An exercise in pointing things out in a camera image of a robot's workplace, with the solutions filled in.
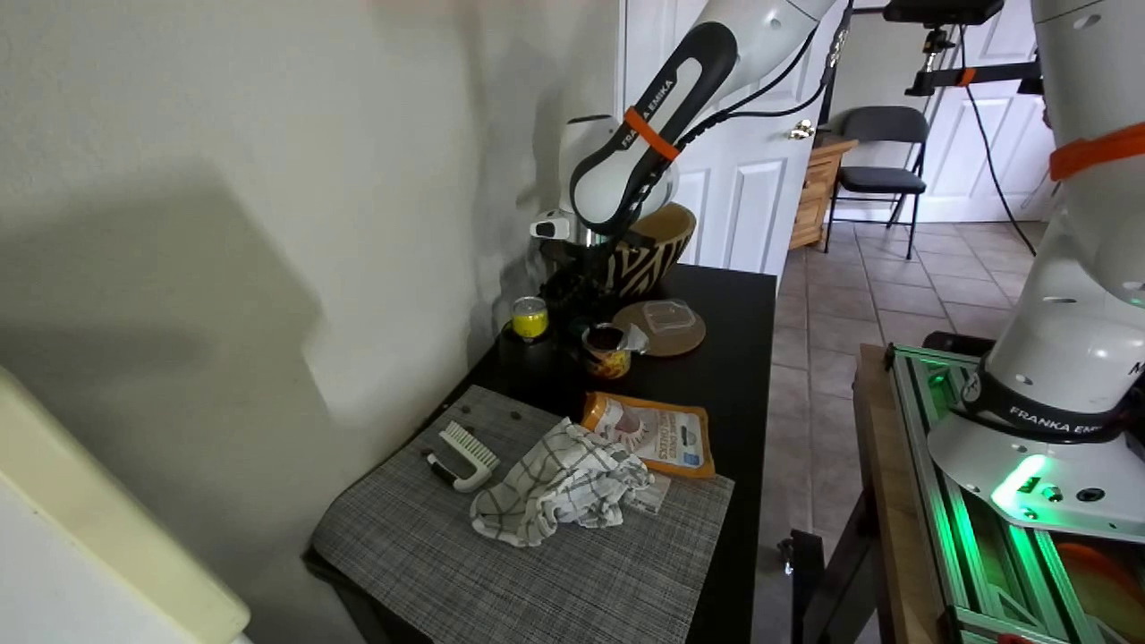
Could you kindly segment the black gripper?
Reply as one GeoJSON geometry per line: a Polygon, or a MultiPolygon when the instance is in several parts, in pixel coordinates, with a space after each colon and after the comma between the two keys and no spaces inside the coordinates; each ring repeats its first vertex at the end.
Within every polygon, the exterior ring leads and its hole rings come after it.
{"type": "Polygon", "coordinates": [[[599,307],[604,302],[609,257],[615,252],[613,235],[586,229],[570,211],[548,211],[531,226],[531,235],[539,244],[539,257],[551,277],[539,292],[563,307],[599,307]]]}

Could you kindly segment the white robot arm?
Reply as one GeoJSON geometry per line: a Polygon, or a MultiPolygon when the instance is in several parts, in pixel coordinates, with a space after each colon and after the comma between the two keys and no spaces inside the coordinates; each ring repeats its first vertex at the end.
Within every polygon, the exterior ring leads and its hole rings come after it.
{"type": "MultiPolygon", "coordinates": [[[[690,136],[779,79],[836,4],[708,0],[533,234],[575,246],[629,234],[690,136]]],[[[1145,0],[1030,0],[1030,22],[1061,211],[1001,337],[952,377],[926,450],[1018,525],[1142,543],[1145,458],[1118,407],[1145,377],[1145,0]]]]}

